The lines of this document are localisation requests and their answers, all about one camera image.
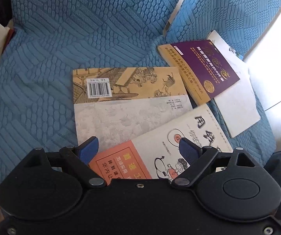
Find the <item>white cartoon book orange panel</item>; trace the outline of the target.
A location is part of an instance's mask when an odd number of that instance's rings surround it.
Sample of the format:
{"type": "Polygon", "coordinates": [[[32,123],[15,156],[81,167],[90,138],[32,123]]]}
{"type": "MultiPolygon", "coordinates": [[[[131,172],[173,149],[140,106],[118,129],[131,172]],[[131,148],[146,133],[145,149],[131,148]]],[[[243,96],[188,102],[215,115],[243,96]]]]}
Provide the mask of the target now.
{"type": "Polygon", "coordinates": [[[113,179],[174,180],[190,166],[179,149],[183,137],[198,147],[233,151],[210,108],[201,105],[148,133],[98,153],[89,167],[106,183],[113,179]]]}

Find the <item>book with ancient painting cover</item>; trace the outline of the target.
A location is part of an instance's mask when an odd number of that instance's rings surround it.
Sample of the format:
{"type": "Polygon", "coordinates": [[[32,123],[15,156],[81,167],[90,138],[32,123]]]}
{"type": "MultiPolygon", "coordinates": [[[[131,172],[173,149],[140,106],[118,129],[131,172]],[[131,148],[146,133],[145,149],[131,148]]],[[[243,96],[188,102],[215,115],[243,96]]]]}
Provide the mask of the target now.
{"type": "Polygon", "coordinates": [[[176,67],[127,67],[73,71],[79,144],[95,136],[104,151],[192,110],[176,67]]]}

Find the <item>white notebook with photo cover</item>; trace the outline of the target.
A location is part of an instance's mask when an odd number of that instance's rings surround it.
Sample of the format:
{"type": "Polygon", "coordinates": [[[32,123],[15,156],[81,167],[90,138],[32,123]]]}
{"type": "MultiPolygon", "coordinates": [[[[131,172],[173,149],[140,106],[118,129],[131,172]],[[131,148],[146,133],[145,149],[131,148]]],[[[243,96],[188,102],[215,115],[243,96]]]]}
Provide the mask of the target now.
{"type": "Polygon", "coordinates": [[[256,97],[250,82],[249,68],[221,36],[213,30],[211,40],[239,77],[239,81],[214,98],[231,138],[260,121],[256,97]]]}

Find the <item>purple cover book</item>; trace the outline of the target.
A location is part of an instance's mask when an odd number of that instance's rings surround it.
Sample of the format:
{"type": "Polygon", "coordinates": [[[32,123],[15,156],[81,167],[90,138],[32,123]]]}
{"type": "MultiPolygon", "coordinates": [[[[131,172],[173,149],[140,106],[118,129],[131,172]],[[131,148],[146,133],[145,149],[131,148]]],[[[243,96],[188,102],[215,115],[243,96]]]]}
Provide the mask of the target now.
{"type": "Polygon", "coordinates": [[[239,76],[210,40],[159,45],[161,57],[177,67],[187,92],[200,106],[239,81],[239,76]]]}

